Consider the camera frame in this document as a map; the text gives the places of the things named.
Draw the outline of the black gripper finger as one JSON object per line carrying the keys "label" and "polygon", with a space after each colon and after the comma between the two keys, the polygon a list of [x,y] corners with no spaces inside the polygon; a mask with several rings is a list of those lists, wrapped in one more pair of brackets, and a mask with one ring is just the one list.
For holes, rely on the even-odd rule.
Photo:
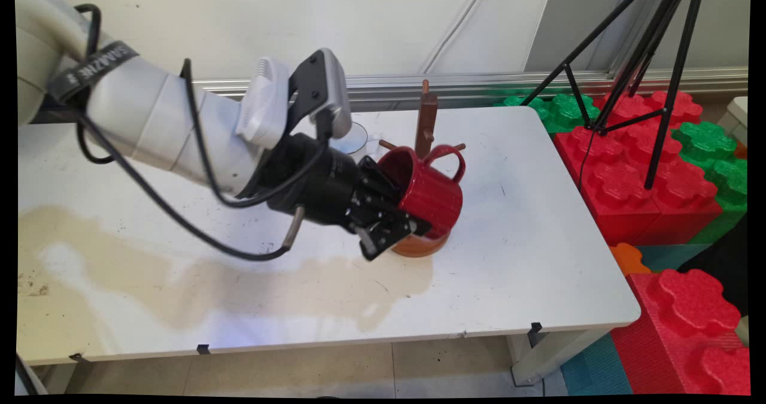
{"label": "black gripper finger", "polygon": [[402,186],[383,172],[379,164],[371,156],[363,156],[358,167],[361,172],[361,185],[371,190],[385,202],[398,205],[404,196]]}
{"label": "black gripper finger", "polygon": [[380,210],[353,205],[348,208],[348,228],[360,238],[364,259],[372,262],[408,236],[426,235],[432,224],[398,208]]}

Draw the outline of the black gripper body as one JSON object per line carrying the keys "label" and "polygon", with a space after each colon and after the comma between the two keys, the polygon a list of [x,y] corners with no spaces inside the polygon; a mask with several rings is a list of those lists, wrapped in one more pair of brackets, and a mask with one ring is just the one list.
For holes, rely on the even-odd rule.
{"label": "black gripper body", "polygon": [[[257,167],[257,188],[271,189],[283,183],[314,158],[320,143],[304,133],[285,137],[275,150],[263,156]],[[362,205],[362,171],[349,156],[328,148],[309,172],[293,185],[271,197],[271,210],[292,215],[305,208],[305,219],[343,229],[367,226]]]}

